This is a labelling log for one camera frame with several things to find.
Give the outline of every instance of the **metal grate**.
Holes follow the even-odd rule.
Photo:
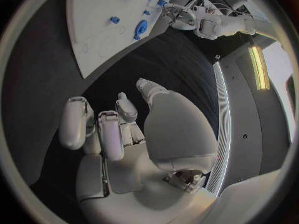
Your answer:
[[[218,196],[219,191],[222,188],[229,159],[231,117],[227,89],[219,62],[214,64],[214,73],[219,99],[219,133],[217,142],[217,160],[210,174],[206,189]]]

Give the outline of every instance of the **ventilation grille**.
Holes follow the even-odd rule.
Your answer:
[[[231,143],[231,117],[226,85],[219,62],[214,64],[219,99],[219,133],[217,142],[217,159],[210,174],[206,189],[219,195],[225,177],[230,143]]]

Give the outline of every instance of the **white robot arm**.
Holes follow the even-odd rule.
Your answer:
[[[238,31],[254,35],[255,33],[277,40],[270,22],[253,19],[249,14],[225,16],[208,13],[204,6],[195,6],[197,0],[187,6],[167,3],[163,7],[162,17],[169,20],[175,29],[194,30],[202,38],[215,40],[220,36],[231,36]]]

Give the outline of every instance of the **led light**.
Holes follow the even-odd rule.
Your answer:
[[[257,89],[258,90],[270,89],[267,66],[266,66],[266,62],[262,50],[258,46],[250,46],[248,50],[253,65]]]

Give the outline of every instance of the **light strip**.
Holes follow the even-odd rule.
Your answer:
[[[270,89],[267,66],[261,48],[258,46],[250,46],[248,50],[256,78],[257,89]]]

